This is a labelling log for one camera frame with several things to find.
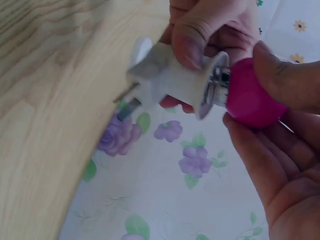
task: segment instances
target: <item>hand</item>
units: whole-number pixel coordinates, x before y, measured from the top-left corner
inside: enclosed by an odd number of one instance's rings
[[[261,85],[292,110],[282,123],[259,131],[236,122],[228,113],[223,122],[261,198],[270,239],[317,240],[320,117],[315,114],[320,114],[320,63],[281,62],[262,42],[254,48],[253,59]]]
[[[171,44],[177,60],[187,68],[201,68],[203,55],[225,51],[230,64],[252,57],[259,38],[255,0],[170,0],[169,26],[160,42]],[[167,97],[164,108],[182,104]],[[193,108],[182,104],[186,113]]]

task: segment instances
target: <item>wood grain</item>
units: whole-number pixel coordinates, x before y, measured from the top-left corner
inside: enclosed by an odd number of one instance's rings
[[[1,0],[0,239],[54,240],[162,0]]]

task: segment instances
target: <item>yellow flower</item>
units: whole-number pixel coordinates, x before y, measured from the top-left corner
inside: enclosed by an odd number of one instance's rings
[[[299,33],[306,31],[306,23],[304,21],[295,21],[295,23],[293,24],[294,29],[297,30]]]
[[[304,64],[305,63],[305,58],[303,56],[300,56],[298,53],[295,55],[290,56],[291,60],[298,63],[298,64]]]

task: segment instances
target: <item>pink ball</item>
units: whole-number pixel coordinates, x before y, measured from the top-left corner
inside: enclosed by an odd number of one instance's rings
[[[253,58],[246,58],[231,68],[226,109],[237,121],[261,129],[276,123],[287,107],[274,101],[261,87]]]

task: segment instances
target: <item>purple flower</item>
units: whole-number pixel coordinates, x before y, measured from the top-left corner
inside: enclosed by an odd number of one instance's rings
[[[180,125],[180,122],[173,120],[168,121],[167,123],[161,123],[153,135],[156,139],[165,139],[169,143],[172,143],[174,140],[177,140],[180,137],[181,133],[182,126]]]
[[[141,127],[133,124],[131,117],[121,122],[114,115],[106,127],[97,148],[111,157],[117,154],[126,155],[132,144],[140,138],[141,134]]]
[[[126,234],[121,237],[121,240],[145,240],[140,234]]]
[[[202,147],[187,146],[183,149],[183,156],[179,166],[184,174],[190,174],[195,179],[202,178],[209,172],[212,162],[207,159],[208,152]]]

